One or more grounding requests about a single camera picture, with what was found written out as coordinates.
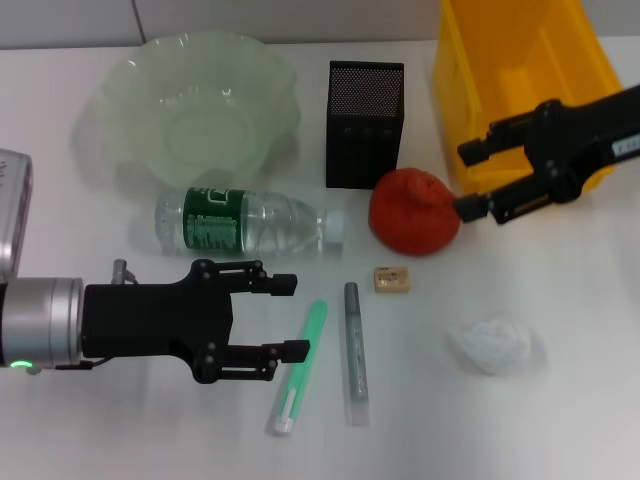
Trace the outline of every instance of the plastic water bottle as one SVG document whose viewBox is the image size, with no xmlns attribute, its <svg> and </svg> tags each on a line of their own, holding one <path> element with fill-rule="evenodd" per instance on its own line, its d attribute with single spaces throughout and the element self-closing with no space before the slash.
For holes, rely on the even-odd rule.
<svg viewBox="0 0 640 480">
<path fill-rule="evenodd" d="M 158 199 L 155 216 L 165 255 L 188 249 L 252 256 L 323 251 L 341 244 L 344 234 L 342 212 L 318 212 L 279 193 L 172 190 Z"/>
</svg>

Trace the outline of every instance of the green bottle label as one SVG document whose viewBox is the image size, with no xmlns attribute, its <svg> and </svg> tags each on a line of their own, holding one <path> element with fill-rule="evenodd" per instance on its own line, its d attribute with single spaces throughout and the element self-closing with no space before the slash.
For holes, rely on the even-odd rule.
<svg viewBox="0 0 640 480">
<path fill-rule="evenodd" d="M 244 190 L 190 188 L 182 215 L 187 248 L 241 251 L 240 210 L 244 194 Z"/>
</svg>

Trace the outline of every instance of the white table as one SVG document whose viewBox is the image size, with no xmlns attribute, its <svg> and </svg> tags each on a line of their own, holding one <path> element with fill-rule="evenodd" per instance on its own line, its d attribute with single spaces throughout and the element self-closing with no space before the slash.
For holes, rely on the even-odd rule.
<svg viewBox="0 0 640 480">
<path fill-rule="evenodd" d="M 605 39 L 625 83 L 640 81 L 640 39 Z M 262 188 L 348 214 L 342 261 L 283 258 L 292 298 L 234 297 L 232 341 L 294 338 L 317 297 L 330 316 L 295 431 L 265 426 L 271 383 L 201 386 L 173 358 L 116 359 L 93 372 L 0 372 L 3 478 L 635 480 L 640 471 L 640 162 L 590 196 L 505 228 L 461 229 L 442 253 L 409 259 L 367 226 L 367 192 L 323 188 L 330 60 L 406 66 L 399 166 L 447 181 L 430 96 L 434 42 L 276 47 L 299 72 L 299 152 Z M 100 163 L 83 108 L 130 49 L 0 52 L 0 146 L 35 164 L 22 276 L 107 283 L 123 257 L 141 282 L 182 278 L 191 259 L 159 255 L 145 213 L 159 186 Z M 373 292 L 375 266 L 409 265 L 409 295 Z M 342 286 L 361 289 L 372 425 L 347 426 L 339 346 Z M 535 362 L 509 379 L 474 374 L 449 353 L 449 325 L 502 311 L 536 332 Z"/>
</svg>

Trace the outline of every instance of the green marker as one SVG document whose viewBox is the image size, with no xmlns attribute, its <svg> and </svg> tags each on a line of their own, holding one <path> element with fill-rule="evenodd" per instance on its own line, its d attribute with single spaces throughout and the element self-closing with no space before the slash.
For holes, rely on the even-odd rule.
<svg viewBox="0 0 640 480">
<path fill-rule="evenodd" d="M 293 430 L 293 424 L 296 418 L 298 418 L 298 411 L 302 404 L 304 389 L 307 386 L 311 366 L 313 365 L 313 356 L 316 353 L 316 347 L 318 346 L 326 318 L 326 302 L 322 300 L 313 302 L 309 316 L 307 317 L 307 324 L 302 333 L 302 340 L 309 340 L 311 347 L 309 348 L 305 362 L 298 363 L 293 367 L 291 378 L 289 378 L 289 385 L 287 385 L 286 394 L 280 406 L 280 414 L 276 417 L 274 423 L 275 431 L 281 435 L 289 435 Z"/>
</svg>

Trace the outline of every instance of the silver device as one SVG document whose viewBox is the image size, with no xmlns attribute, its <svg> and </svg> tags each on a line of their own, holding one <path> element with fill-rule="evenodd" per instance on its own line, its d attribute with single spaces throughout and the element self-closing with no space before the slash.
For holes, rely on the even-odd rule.
<svg viewBox="0 0 640 480">
<path fill-rule="evenodd" d="M 78 278 L 15 279 L 32 190 L 31 157 L 0 149 L 0 357 L 53 368 L 80 361 L 83 288 Z"/>
<path fill-rule="evenodd" d="M 0 281 L 18 272 L 32 188 L 31 157 L 0 149 Z"/>
</svg>

